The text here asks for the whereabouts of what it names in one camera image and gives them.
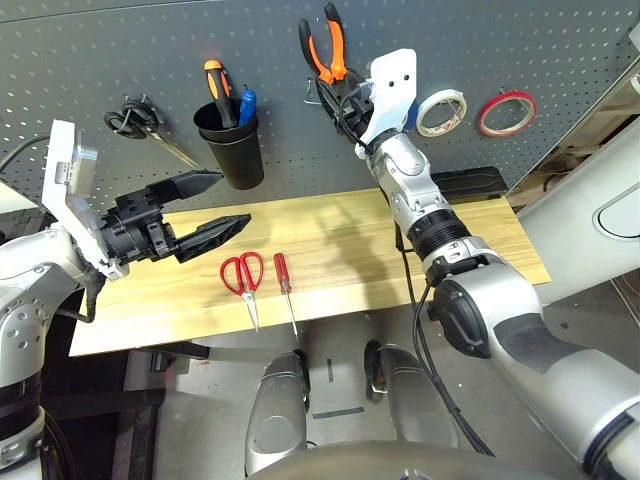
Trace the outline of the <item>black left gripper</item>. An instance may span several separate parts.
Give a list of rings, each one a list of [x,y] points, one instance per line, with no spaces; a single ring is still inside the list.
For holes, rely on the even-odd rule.
[[[174,253],[184,263],[231,240],[251,221],[250,214],[220,217],[176,241],[162,215],[165,203],[197,196],[223,178],[219,172],[191,170],[117,197],[116,205],[101,218],[100,233],[109,257],[127,265],[158,261]]]

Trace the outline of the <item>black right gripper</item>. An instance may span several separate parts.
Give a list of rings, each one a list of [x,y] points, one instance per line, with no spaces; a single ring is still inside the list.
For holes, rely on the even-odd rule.
[[[337,132],[344,133],[350,140],[359,140],[369,125],[373,113],[372,87],[372,82],[367,82],[353,69],[347,70],[344,80],[327,83],[317,79],[322,107]]]

